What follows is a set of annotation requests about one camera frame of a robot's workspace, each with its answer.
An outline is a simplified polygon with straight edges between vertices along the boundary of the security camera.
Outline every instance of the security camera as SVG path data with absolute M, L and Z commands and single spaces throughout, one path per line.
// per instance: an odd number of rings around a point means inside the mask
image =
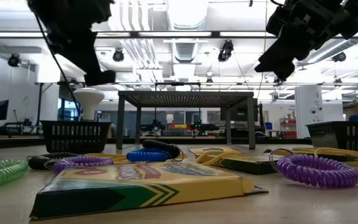
M 231 52 L 233 50 L 234 50 L 234 46 L 231 40 L 225 40 L 221 52 L 218 55 L 218 60 L 220 62 L 226 62 L 231 57 Z
M 122 52 L 122 49 L 116 49 L 115 53 L 112 55 L 112 59 L 115 62 L 121 62 L 124 60 L 124 54 Z
M 344 52 L 341 52 L 335 56 L 332 57 L 332 60 L 334 62 L 343 62 L 346 60 L 346 54 Z
M 207 79 L 206 79 L 206 82 L 207 82 L 207 83 L 212 83 L 212 82 L 214 82 L 214 81 L 212 80 L 212 78 L 207 78 Z
M 10 67 L 20 67 L 22 65 L 22 60 L 20 59 L 19 54 L 12 54 L 11 57 L 8 59 L 7 64 Z

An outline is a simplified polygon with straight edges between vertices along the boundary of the black plastic basket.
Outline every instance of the black plastic basket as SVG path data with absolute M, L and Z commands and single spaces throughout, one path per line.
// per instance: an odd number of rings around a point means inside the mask
M 77 154 L 103 152 L 111 123 L 41 121 L 47 151 Z
M 358 121 L 332 121 L 306 126 L 314 147 L 358 151 Z

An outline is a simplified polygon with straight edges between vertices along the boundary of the workbench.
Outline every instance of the workbench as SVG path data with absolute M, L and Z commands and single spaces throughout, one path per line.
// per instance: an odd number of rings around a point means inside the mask
M 116 150 L 108 144 L 104 153 L 126 154 L 135 149 Z M 193 161 L 189 148 L 217 145 L 180 146 Z M 255 152 L 278 147 L 311 147 L 307 145 L 262 145 Z M 28 155 L 45 154 L 45 146 L 0 149 L 1 159 L 25 159 Z M 358 223 L 358 185 L 348 189 L 319 189 L 285 179 L 280 174 L 252 175 L 222 169 L 241 177 L 251 177 L 254 184 L 269 190 L 268 194 L 191 202 L 161 207 L 139 208 L 75 217 L 53 218 L 30 222 L 35 224 L 355 224 Z M 0 187 L 0 224 L 28 224 L 35 195 L 54 177 L 49 170 L 30 170 L 21 179 Z
M 254 92 L 118 91 L 117 149 L 122 149 L 125 102 L 137 108 L 135 144 L 140 144 L 142 108 L 225 108 L 226 144 L 231 145 L 230 108 L 247 102 L 249 149 L 255 149 Z

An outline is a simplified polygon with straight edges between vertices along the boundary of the purple coil keychain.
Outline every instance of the purple coil keychain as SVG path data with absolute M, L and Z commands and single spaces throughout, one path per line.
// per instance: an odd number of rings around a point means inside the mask
M 112 160 L 103 157 L 68 157 L 65 159 L 58 160 L 53 165 L 53 172 L 57 175 L 66 168 L 69 167 L 90 167 L 90 166 L 106 166 L 111 165 Z
M 284 150 L 292 153 L 277 162 L 272 160 L 273 152 Z M 270 163 L 285 178 L 306 185 L 340 188 L 358 184 L 358 170 L 332 159 L 315 157 L 305 154 L 294 154 L 288 149 L 276 149 L 270 154 Z

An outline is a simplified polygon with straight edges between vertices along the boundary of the ceiling duct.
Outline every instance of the ceiling duct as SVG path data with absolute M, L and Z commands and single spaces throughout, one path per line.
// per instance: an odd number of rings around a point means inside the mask
M 324 47 L 320 48 L 315 53 L 309 55 L 309 57 L 303 60 L 301 64 L 309 65 L 313 63 L 318 63 L 327 58 L 331 58 L 357 44 L 358 44 L 358 39 L 332 40 L 330 41 L 329 44 L 326 44 Z
M 165 4 L 167 5 L 170 30 L 204 30 L 208 0 L 165 0 Z M 183 43 L 180 42 L 181 40 L 183 39 L 174 40 L 172 44 L 173 58 L 180 63 L 173 65 L 173 72 L 177 80 L 190 82 L 194 76 L 196 65 L 189 63 L 197 56 L 199 43 Z
M 208 0 L 166 0 L 170 30 L 204 30 Z M 198 43 L 175 43 L 173 53 L 178 62 L 190 63 L 196 57 Z

